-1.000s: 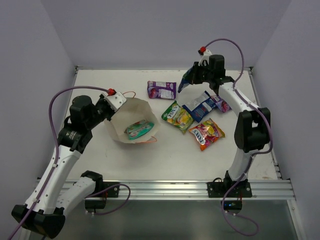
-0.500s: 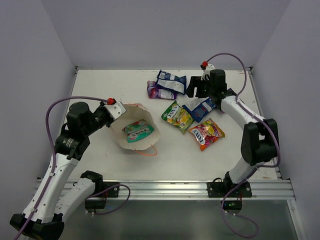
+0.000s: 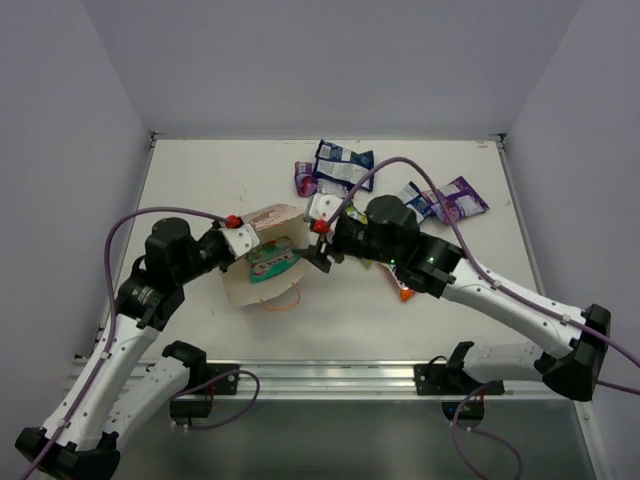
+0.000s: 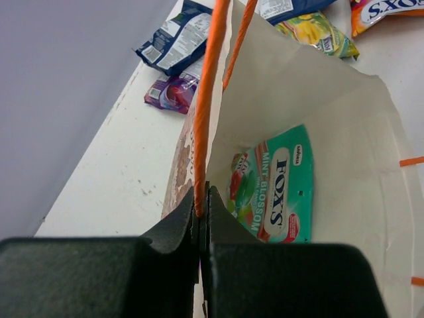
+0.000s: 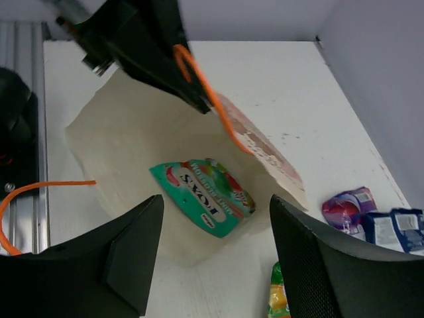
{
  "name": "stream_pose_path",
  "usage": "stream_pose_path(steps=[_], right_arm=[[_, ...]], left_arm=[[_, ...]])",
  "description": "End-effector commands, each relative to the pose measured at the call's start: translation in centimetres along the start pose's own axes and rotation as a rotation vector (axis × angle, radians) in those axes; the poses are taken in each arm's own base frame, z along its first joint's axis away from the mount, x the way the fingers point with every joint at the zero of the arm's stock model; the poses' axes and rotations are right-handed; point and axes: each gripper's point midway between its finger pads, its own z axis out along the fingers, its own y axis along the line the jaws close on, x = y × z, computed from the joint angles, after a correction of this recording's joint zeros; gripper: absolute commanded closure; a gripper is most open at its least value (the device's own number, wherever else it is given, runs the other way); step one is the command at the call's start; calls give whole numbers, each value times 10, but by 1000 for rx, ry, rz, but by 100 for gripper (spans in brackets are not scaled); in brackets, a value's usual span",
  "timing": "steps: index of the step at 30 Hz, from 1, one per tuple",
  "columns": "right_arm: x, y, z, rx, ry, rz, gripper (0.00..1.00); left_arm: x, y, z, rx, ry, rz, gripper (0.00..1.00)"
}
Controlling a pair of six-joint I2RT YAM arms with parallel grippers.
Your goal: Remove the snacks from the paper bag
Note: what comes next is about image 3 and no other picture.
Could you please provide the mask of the yellow green candy packet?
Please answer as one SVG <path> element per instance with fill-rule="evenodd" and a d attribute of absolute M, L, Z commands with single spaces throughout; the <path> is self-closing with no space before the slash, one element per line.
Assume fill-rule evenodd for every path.
<path fill-rule="evenodd" d="M 344 213 L 353 220 L 358 221 L 361 224 L 367 224 L 367 216 L 361 212 L 352 202 L 350 202 L 344 209 Z"/>

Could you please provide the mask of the green snack packet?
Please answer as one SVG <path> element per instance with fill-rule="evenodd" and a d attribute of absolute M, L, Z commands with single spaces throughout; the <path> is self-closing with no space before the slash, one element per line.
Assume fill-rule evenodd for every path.
<path fill-rule="evenodd" d="M 296 265 L 300 257 L 293 253 L 291 238 L 280 236 L 249 253 L 249 281 L 258 284 L 278 276 Z"/>

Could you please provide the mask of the white paper bag orange handles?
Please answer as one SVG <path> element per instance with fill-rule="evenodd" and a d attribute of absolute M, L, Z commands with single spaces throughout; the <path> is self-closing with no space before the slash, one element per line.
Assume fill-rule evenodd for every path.
<path fill-rule="evenodd" d="M 309 243 L 304 209 L 273 204 L 241 216 L 245 225 L 234 235 L 244 256 L 222 274 L 230 303 L 259 305 L 267 311 L 299 304 L 300 280 L 311 265 L 297 253 Z"/>

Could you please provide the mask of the purple blue snack bar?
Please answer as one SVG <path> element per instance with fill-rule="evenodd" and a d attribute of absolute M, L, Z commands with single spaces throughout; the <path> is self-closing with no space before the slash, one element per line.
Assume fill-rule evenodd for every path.
<path fill-rule="evenodd" d="M 296 193 L 301 198 L 310 198 L 315 194 L 327 194 L 344 198 L 349 192 L 345 185 L 315 177 L 313 175 L 313 164 L 310 162 L 295 163 L 294 184 Z"/>

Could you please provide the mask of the blue white chips bag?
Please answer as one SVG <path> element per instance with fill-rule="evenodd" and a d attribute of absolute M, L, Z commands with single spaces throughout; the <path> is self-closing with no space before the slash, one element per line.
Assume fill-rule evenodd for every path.
<path fill-rule="evenodd" d="M 397 194 L 403 205 L 412 210 L 418 223 L 433 217 L 435 212 L 432 204 L 426 199 L 419 187 L 414 182 L 408 182 Z"/>

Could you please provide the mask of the dark blue crisps bag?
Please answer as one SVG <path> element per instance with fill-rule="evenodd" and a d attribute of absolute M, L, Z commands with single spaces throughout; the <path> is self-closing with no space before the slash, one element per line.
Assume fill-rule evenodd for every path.
<path fill-rule="evenodd" d="M 357 153 L 324 139 L 319 141 L 314 158 L 312 174 L 316 178 L 332 181 L 348 189 L 352 189 L 375 166 L 372 150 Z"/>

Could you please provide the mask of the orange fruit candy packet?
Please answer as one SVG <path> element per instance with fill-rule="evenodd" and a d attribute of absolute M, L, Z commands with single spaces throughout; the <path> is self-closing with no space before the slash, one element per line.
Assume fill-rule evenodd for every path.
<path fill-rule="evenodd" d="M 379 267 L 385 272 L 390 282 L 394 285 L 401 302 L 407 302 L 415 295 L 415 291 L 413 289 L 406 286 L 396 277 L 395 265 L 380 263 Z"/>

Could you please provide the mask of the pink snack packet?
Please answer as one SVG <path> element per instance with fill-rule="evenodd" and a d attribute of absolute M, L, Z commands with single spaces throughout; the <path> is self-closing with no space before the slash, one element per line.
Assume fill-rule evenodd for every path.
<path fill-rule="evenodd" d="M 429 190 L 424 195 L 432 215 L 444 224 L 449 224 L 449 220 L 457 222 L 490 210 L 487 202 L 463 176 L 441 187 L 438 194 Z"/>

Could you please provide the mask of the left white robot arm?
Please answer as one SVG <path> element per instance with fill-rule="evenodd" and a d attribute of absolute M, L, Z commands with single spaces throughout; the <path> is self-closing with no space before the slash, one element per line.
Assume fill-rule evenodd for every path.
<path fill-rule="evenodd" d="M 226 271 L 259 245 L 252 226 L 236 216 L 211 216 L 194 238 L 182 210 L 154 224 L 129 278 L 108 289 L 111 318 L 84 369 L 40 427 L 22 430 L 15 447 L 55 479 L 109 479 L 131 436 L 180 391 L 201 390 L 206 354 L 176 341 L 132 388 L 125 385 L 142 355 L 184 302 L 187 283 Z"/>

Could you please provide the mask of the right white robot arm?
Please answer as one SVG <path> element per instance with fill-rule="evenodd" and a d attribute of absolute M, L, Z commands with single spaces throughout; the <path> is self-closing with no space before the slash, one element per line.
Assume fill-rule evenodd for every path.
<path fill-rule="evenodd" d="M 338 197 L 313 195 L 304 218 L 318 238 L 300 255 L 323 272 L 345 257 L 377 262 L 409 289 L 469 307 L 525 339 L 459 343 L 445 367 L 451 389 L 533 381 L 570 400 L 592 399 L 608 349 L 609 310 L 566 305 L 494 273 L 461 247 L 422 232 L 414 211 L 395 196 L 374 198 L 365 216 L 350 216 Z"/>

